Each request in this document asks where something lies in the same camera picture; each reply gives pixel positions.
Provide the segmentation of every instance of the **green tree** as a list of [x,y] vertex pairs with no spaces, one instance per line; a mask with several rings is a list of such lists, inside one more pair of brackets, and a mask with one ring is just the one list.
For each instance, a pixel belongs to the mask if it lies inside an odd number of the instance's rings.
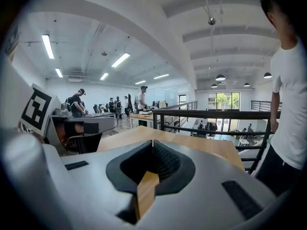
[[217,94],[217,109],[222,108],[222,103],[227,100],[227,97],[224,93]]
[[[240,101],[240,93],[232,93],[232,108],[237,109],[239,108],[239,101]],[[231,105],[231,98],[228,99],[229,105]]]

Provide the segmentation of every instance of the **black metal railing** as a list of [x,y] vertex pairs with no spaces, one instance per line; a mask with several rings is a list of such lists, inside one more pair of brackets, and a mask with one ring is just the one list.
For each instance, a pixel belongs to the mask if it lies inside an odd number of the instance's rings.
[[[283,107],[283,103],[279,103],[278,111],[281,111]],[[271,111],[271,102],[263,102],[263,101],[251,101],[251,109],[260,111],[260,112],[270,112]]]
[[[251,150],[251,149],[259,149],[259,152],[255,158],[242,158],[242,161],[253,161],[253,164],[249,168],[245,168],[249,174],[251,174],[257,167],[264,149],[267,146],[267,139],[269,138],[271,132],[271,122],[270,112],[223,112],[223,111],[203,111],[203,110],[166,110],[166,109],[157,109],[153,110],[153,126],[157,129],[157,115],[160,115],[160,129],[165,131],[165,129],[174,129],[174,130],[183,130],[189,132],[195,132],[197,134],[221,134],[221,135],[231,135],[231,136],[257,136],[264,135],[263,141],[260,146],[235,146],[237,150]],[[267,125],[265,131],[261,132],[224,132],[224,131],[212,131],[212,130],[201,130],[201,129],[193,129],[193,128],[184,128],[177,126],[165,125],[165,116],[179,116],[179,117],[194,117],[194,118],[223,118],[223,119],[237,119],[237,120],[262,120],[266,119]]]
[[[164,107],[161,108],[160,110],[180,110],[180,111],[184,111],[184,110],[188,110],[188,111],[193,111],[197,109],[197,101],[194,102],[188,102],[188,103],[183,103],[183,104],[179,104],[179,105],[173,105],[173,106],[168,106],[168,107]],[[161,117],[163,118],[163,123],[167,123],[168,126],[171,127],[182,127],[185,122],[187,122],[189,120],[188,117],[184,117],[181,118],[180,116],[163,116]],[[173,129],[174,133],[176,132],[180,132],[179,129]]]

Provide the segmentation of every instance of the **black cap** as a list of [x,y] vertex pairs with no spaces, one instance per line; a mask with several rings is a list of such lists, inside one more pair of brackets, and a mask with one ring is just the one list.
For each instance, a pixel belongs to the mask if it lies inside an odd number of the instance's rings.
[[80,89],[79,91],[82,92],[82,94],[86,95],[84,89]]

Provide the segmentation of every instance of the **neck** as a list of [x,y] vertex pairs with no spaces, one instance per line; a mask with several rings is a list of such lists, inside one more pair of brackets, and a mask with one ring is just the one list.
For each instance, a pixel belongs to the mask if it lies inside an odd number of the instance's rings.
[[292,49],[297,44],[297,38],[293,34],[279,35],[282,49]]

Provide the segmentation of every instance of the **desk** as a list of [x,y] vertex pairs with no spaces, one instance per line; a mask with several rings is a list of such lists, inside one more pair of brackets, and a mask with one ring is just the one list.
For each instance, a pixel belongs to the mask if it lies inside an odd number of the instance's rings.
[[[101,139],[97,151],[105,151],[139,141],[155,139],[159,141],[173,142],[188,148],[199,149],[201,151],[216,154],[227,159],[233,165],[244,171],[243,163],[231,141],[209,140],[198,137],[178,135],[144,126],[139,126],[137,128]],[[154,202],[154,188],[157,184],[159,184],[158,175],[151,172],[146,172],[141,183],[138,185],[140,216],[142,216]]]
[[[150,126],[153,127],[154,126],[154,115],[153,114],[131,114],[130,115],[130,127],[133,128],[133,120],[142,120],[142,121],[147,121],[150,123]],[[157,116],[157,120],[158,120],[158,129],[159,129],[159,124],[160,124],[160,115]]]
[[243,146],[243,147],[246,147],[249,145],[249,142],[248,140],[245,140],[245,139],[239,139],[239,146]]
[[85,115],[84,117],[92,118],[92,117],[112,117],[112,116],[115,117],[115,113],[108,112],[108,113],[89,114]]

